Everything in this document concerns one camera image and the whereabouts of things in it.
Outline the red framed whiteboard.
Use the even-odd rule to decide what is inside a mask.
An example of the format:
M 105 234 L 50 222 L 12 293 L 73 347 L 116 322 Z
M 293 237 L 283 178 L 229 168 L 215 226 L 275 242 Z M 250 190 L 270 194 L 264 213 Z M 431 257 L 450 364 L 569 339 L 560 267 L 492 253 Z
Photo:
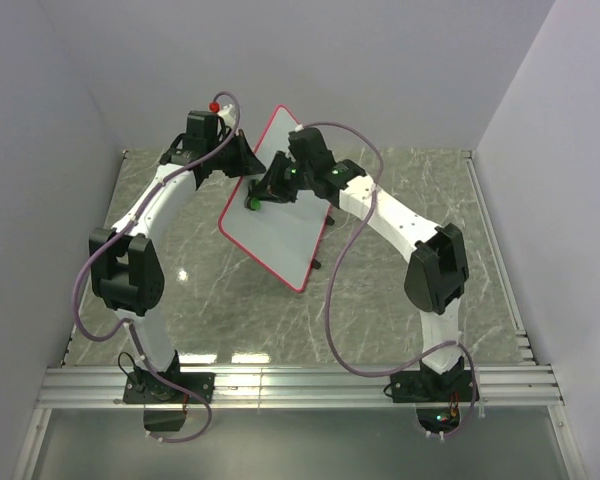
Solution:
M 294 292 L 306 288 L 312 262 L 331 205 L 301 191 L 287 204 L 262 202 L 256 211 L 245 207 L 248 187 L 257 176 L 236 183 L 219 217 L 219 231 Z

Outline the green whiteboard eraser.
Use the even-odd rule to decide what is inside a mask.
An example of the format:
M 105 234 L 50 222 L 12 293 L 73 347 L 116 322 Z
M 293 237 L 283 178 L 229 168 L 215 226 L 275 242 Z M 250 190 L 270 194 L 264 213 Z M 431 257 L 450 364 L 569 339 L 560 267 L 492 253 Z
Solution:
M 244 201 L 244 207 L 249 211 L 258 211 L 261 208 L 261 202 L 258 198 L 248 196 Z

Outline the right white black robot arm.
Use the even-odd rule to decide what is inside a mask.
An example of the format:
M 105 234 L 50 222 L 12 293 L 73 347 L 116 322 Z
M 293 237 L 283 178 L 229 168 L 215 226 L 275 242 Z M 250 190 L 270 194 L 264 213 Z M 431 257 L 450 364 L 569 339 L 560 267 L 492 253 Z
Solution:
M 404 292 L 420 314 L 423 351 L 415 361 L 425 371 L 422 389 L 432 399 L 444 399 L 469 358 L 458 327 L 469 278 L 463 233 L 452 223 L 441 226 L 415 213 L 380 187 L 378 174 L 336 160 L 321 132 L 326 125 L 295 127 L 287 150 L 277 152 L 264 177 L 249 184 L 245 206 L 256 211 L 263 202 L 292 203 L 299 192 L 309 191 L 388 241 L 407 263 Z

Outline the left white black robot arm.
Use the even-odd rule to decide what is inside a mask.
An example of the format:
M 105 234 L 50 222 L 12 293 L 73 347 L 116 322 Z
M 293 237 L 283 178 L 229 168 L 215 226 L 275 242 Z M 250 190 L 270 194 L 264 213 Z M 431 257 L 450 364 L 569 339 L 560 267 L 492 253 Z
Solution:
M 228 178 L 264 172 L 239 127 L 234 105 L 192 111 L 184 132 L 162 153 L 153 179 L 110 229 L 89 238 L 91 288 L 114 312 L 134 348 L 132 391 L 166 403 L 184 397 L 179 355 L 158 305 L 165 275 L 156 244 L 176 213 L 215 171 Z

